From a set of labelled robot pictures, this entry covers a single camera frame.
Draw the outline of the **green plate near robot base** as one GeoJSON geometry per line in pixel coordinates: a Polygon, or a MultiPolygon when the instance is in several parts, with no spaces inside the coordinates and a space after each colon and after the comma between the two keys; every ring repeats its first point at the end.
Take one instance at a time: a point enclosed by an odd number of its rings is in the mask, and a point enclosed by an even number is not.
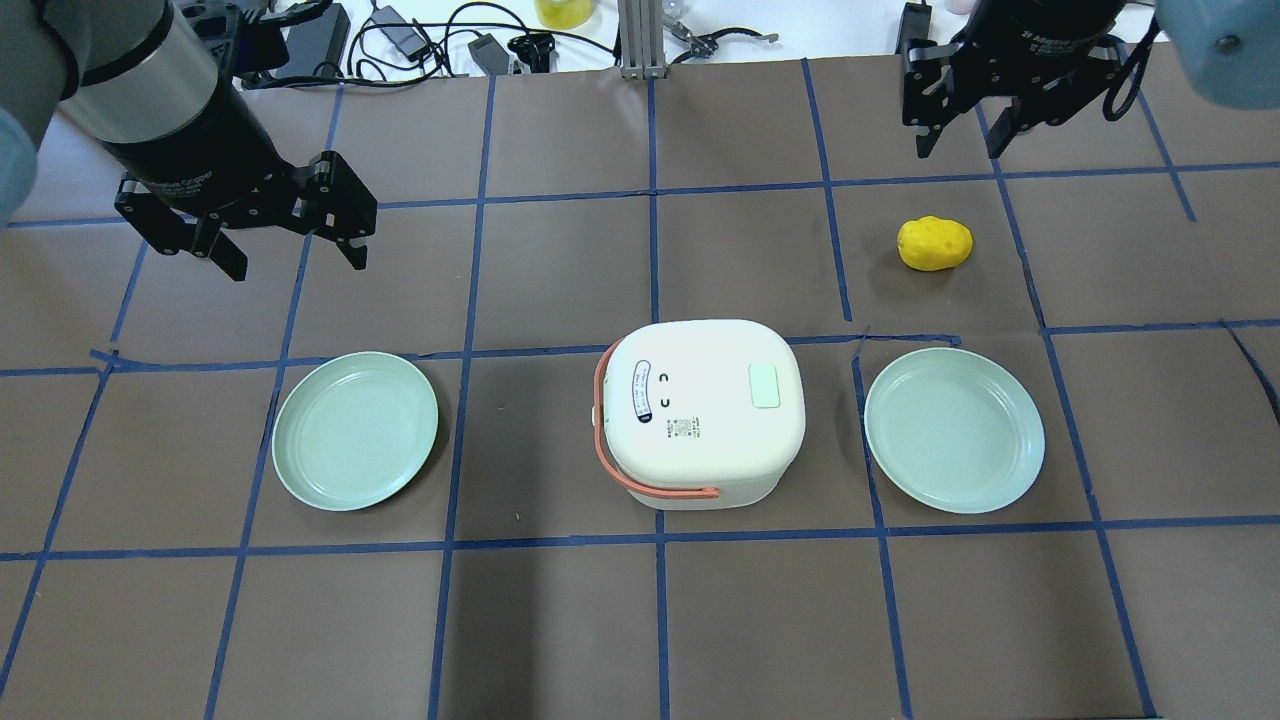
{"type": "Polygon", "coordinates": [[[961,348],[891,361],[867,392],[863,425],[883,474],[945,512],[1005,509],[1044,465],[1044,423],[1029,391],[1000,364],[961,348]]]}

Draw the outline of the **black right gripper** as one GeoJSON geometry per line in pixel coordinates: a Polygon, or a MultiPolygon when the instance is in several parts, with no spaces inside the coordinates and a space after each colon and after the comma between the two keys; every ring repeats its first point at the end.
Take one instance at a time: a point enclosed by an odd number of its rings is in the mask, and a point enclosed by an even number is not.
{"type": "Polygon", "coordinates": [[[927,159],[945,128],[986,97],[1014,97],[986,132],[989,159],[1000,159],[1020,135],[1047,120],[1060,91],[1103,97],[1107,111],[1126,111],[1161,32],[1153,15],[1143,37],[1121,59],[1111,32],[1125,1],[978,1],[966,23],[937,44],[900,42],[902,124],[915,132],[927,159]]]}

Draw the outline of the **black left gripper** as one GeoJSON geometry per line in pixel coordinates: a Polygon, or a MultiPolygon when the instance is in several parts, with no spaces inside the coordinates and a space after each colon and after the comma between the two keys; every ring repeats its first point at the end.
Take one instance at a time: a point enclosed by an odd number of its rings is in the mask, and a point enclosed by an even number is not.
{"type": "Polygon", "coordinates": [[[323,151],[293,169],[234,90],[214,91],[193,119],[159,138],[101,145],[134,178],[119,183],[114,208],[161,255],[187,252],[244,281],[248,259],[220,222],[201,215],[259,199],[266,201],[259,219],[234,210],[228,225],[314,234],[357,272],[367,266],[378,201],[352,165],[337,151],[323,151]],[[291,183],[298,195],[294,215],[294,200],[278,191],[291,183]],[[188,222],[182,213],[200,218],[188,222]]]}

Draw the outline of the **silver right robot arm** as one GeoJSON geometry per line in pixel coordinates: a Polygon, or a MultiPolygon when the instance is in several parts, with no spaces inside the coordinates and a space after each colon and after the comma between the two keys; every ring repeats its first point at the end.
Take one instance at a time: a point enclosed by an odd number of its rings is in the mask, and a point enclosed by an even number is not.
{"type": "Polygon", "coordinates": [[[1093,102],[1108,122],[1137,100],[1160,36],[1192,88],[1222,108],[1277,105],[1275,1],[1157,1],[1132,49],[1114,33],[1121,1],[975,1],[946,44],[931,37],[932,8],[908,1],[899,27],[900,117],[928,158],[945,128],[988,97],[1007,106],[986,132],[1000,158],[1038,126],[1061,126],[1093,102]]]}

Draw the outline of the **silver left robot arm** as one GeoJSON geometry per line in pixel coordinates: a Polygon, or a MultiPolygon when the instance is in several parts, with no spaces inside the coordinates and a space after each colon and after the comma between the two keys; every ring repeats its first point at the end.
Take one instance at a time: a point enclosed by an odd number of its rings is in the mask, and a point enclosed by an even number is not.
{"type": "Polygon", "coordinates": [[[288,163],[233,76],[233,53],[215,56],[172,1],[5,1],[3,220],[29,197],[63,113],[123,167],[114,206],[155,252],[242,281],[229,232],[278,227],[362,270],[375,197],[338,152],[288,163]]]}

